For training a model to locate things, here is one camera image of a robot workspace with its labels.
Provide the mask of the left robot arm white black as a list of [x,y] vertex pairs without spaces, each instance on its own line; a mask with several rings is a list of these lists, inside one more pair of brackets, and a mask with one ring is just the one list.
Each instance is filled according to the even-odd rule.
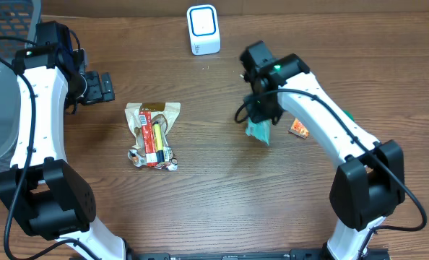
[[76,34],[51,21],[8,63],[20,93],[19,129],[8,170],[0,172],[6,225],[53,248],[68,245],[83,259],[131,259],[127,242],[99,220],[93,191],[67,162],[64,113],[114,100],[109,74],[87,70]]

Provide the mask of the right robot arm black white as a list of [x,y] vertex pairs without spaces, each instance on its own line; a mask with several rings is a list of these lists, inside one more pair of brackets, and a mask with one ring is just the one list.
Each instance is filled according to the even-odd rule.
[[252,93],[241,106],[249,124],[277,124],[291,113],[324,148],[336,169],[329,200],[338,220],[321,248],[293,249],[290,259],[389,259],[368,244],[405,200],[404,155],[359,127],[324,91],[297,55],[276,58],[262,41],[240,55]]

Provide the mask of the orange Kleenex tissue pack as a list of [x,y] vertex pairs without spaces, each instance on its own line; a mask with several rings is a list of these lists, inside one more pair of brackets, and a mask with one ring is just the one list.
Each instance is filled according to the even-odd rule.
[[302,139],[307,139],[309,136],[309,131],[297,118],[293,120],[288,131]]

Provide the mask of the green lid jar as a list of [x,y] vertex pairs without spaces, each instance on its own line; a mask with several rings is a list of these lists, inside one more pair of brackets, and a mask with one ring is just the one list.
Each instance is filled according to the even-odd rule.
[[343,110],[343,112],[345,113],[345,115],[350,118],[352,121],[355,121],[353,115],[348,111],[348,110]]

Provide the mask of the teal tissue packet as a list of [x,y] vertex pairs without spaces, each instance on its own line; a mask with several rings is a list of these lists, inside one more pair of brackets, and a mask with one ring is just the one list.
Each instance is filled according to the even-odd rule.
[[248,118],[245,133],[247,136],[254,137],[269,146],[271,125],[272,123],[270,120],[254,123],[250,118]]

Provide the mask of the beige brown snack bag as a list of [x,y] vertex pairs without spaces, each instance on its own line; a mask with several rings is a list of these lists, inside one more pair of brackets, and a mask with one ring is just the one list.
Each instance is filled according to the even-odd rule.
[[[175,171],[178,169],[178,161],[167,141],[167,134],[176,122],[181,109],[180,103],[129,103],[126,105],[125,116],[130,132],[134,135],[135,144],[128,151],[128,158],[138,168],[156,168],[159,170]],[[142,127],[139,120],[140,111],[149,111],[152,122],[158,122],[162,133],[162,143],[165,161],[157,166],[150,167],[146,164]]]

